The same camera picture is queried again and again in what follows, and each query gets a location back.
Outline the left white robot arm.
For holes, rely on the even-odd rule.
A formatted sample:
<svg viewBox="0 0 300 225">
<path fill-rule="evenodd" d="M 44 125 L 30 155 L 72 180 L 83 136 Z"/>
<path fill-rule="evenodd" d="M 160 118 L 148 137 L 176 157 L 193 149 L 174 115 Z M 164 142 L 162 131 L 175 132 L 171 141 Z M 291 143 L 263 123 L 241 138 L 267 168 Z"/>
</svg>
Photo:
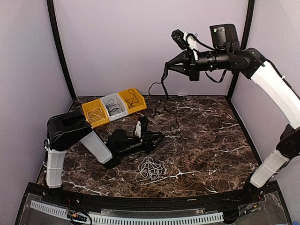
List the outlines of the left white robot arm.
<svg viewBox="0 0 300 225">
<path fill-rule="evenodd" d="M 80 112 L 68 112 L 51 117 L 47 122 L 44 141 L 46 150 L 45 183 L 48 197 L 55 204 L 66 201 L 62 186 L 62 170 L 67 151 L 75 144 L 81 143 L 105 168 L 112 169 L 121 163 L 121 159 L 138 152 L 150 154 L 164 140 L 161 132 L 148 130 L 148 118 L 140 116 L 128 136 L 123 129 L 116 129 L 104 140 Z"/>
</svg>

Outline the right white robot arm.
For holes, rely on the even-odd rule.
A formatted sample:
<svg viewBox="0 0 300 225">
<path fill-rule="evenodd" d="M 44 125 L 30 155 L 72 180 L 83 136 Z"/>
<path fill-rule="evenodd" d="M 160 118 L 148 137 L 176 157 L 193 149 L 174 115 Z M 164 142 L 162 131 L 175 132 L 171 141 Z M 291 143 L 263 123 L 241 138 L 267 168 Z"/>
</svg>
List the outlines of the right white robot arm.
<svg viewBox="0 0 300 225">
<path fill-rule="evenodd" d="M 234 24 L 210 26 L 213 46 L 201 52 L 204 46 L 192 33 L 174 30 L 173 41 L 182 53 L 167 62 L 166 71 L 175 71 L 198 81 L 200 72 L 222 70 L 241 72 L 247 79 L 260 87 L 276 104 L 288 120 L 278 144 L 262 164 L 252 173 L 240 191 L 239 199 L 250 203 L 257 196 L 257 190 L 300 154 L 300 97 L 280 74 L 274 64 L 257 49 L 240 47 Z"/>
</svg>

